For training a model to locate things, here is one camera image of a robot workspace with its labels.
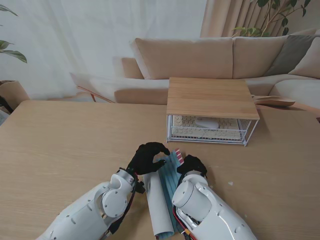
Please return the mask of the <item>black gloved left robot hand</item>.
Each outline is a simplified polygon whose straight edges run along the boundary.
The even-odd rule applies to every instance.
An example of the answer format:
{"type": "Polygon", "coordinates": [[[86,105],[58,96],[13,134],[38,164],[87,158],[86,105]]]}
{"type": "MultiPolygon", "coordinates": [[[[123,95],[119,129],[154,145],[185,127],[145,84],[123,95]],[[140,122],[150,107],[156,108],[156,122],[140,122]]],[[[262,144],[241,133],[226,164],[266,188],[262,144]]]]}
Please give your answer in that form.
{"type": "Polygon", "coordinates": [[[148,142],[138,147],[126,171],[130,174],[145,175],[157,172],[166,164],[164,159],[154,162],[154,157],[159,153],[169,156],[170,151],[160,142],[148,142]]]}

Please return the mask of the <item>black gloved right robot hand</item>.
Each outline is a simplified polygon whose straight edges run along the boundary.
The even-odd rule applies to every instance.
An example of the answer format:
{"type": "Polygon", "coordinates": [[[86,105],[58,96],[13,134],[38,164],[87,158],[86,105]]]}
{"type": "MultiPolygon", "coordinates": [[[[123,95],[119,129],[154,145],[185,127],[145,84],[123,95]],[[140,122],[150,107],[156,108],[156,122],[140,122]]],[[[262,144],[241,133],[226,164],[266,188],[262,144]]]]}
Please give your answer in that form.
{"type": "Polygon", "coordinates": [[[188,172],[197,171],[200,172],[200,175],[202,177],[206,177],[206,174],[208,172],[201,160],[198,157],[192,156],[190,154],[188,154],[184,158],[183,164],[177,167],[176,171],[183,176],[188,172]]]}

